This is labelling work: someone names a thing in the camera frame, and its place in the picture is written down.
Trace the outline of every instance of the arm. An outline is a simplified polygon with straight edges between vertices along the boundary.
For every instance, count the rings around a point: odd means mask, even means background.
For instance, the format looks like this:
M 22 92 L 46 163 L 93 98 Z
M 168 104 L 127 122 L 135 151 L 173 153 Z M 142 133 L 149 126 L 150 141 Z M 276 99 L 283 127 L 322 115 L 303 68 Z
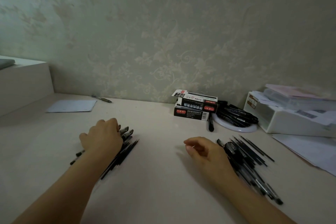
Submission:
M 121 149 L 116 119 L 99 120 L 79 137 L 85 153 L 13 224 L 80 223 L 95 183 Z
M 222 147 L 205 137 L 189 138 L 185 148 L 202 174 L 238 209 L 250 224 L 295 224 L 235 174 Z

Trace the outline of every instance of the forearm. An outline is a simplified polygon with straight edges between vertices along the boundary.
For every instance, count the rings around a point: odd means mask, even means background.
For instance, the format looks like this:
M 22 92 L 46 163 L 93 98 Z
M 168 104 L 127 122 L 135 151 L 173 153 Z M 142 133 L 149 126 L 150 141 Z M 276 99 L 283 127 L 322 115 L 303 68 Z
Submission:
M 238 177 L 219 188 L 250 224 L 295 224 L 267 199 L 246 186 Z
M 79 223 L 95 183 L 116 154 L 106 147 L 85 152 L 13 224 Z

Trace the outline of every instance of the hand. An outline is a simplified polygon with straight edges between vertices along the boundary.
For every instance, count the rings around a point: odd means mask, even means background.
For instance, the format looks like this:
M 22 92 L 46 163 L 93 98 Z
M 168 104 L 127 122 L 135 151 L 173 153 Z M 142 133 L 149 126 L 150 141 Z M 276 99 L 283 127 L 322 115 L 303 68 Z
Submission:
M 117 154 L 123 144 L 123 139 L 119 134 L 119 125 L 115 118 L 108 121 L 97 121 L 97 124 L 90 128 L 89 133 L 81 133 L 79 139 L 85 151 L 105 148 L 113 150 Z
M 222 147 L 205 137 L 192 137 L 184 143 L 201 173 L 222 193 L 229 187 L 228 183 L 238 180 Z

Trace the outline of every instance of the pile of black pen caps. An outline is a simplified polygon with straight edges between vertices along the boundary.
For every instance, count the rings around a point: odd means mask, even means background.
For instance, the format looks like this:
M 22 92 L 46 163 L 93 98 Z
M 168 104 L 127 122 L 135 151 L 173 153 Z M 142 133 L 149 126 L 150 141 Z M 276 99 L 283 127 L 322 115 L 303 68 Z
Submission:
M 251 124 L 258 124 L 258 118 L 234 105 L 228 105 L 227 101 L 218 101 L 216 115 L 230 124 L 246 128 Z
M 260 148 L 253 144 L 250 140 L 240 136 L 248 144 L 250 144 L 255 150 L 262 156 L 267 156 L 270 160 L 274 160 L 265 154 Z M 246 181 L 248 185 L 253 187 L 257 192 L 262 195 L 267 195 L 271 200 L 275 200 L 278 205 L 282 205 L 283 201 L 275 193 L 272 187 L 266 183 L 262 177 L 255 170 L 256 165 L 265 165 L 267 166 L 265 160 L 263 160 L 258 154 L 256 154 L 247 144 L 242 140 L 233 137 L 235 140 L 231 139 L 231 142 L 222 143 L 220 139 L 217 140 L 217 143 L 224 148 L 227 157 L 230 161 L 231 166 L 233 167 L 236 174 Z
M 115 166 L 121 165 L 121 163 L 125 160 L 125 158 L 128 156 L 128 154 L 132 151 L 132 149 L 137 145 L 137 143 L 139 141 L 139 139 L 138 139 L 134 142 L 131 142 L 132 134 L 134 132 L 133 129 L 128 131 L 129 127 L 125 127 L 123 129 L 120 129 L 120 128 L 121 128 L 121 126 L 119 125 L 119 133 L 120 133 L 121 138 L 124 141 L 123 145 L 122 145 L 119 153 L 115 156 L 115 158 L 112 160 L 112 162 L 108 165 L 108 167 L 105 169 L 105 171 L 100 176 L 101 180 L 108 174 L 109 171 L 113 170 L 113 168 Z M 70 165 L 75 163 L 76 160 L 78 160 L 84 152 L 85 152 L 85 150 L 82 150 L 82 151 L 76 153 L 76 158 L 73 161 L 70 162 Z

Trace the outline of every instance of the red logo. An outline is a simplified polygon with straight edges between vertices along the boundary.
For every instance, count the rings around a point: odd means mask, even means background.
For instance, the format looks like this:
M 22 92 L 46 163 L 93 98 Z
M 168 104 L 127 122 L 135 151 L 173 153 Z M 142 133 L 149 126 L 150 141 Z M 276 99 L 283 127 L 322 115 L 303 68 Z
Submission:
M 177 112 L 177 113 L 186 113 L 186 111 L 184 111 L 184 110 L 180 110 L 180 109 L 177 109 L 176 112 Z
M 209 106 L 205 106 L 204 109 L 205 110 L 209 110 L 209 111 L 214 111 L 215 110 L 215 108 L 209 107 Z

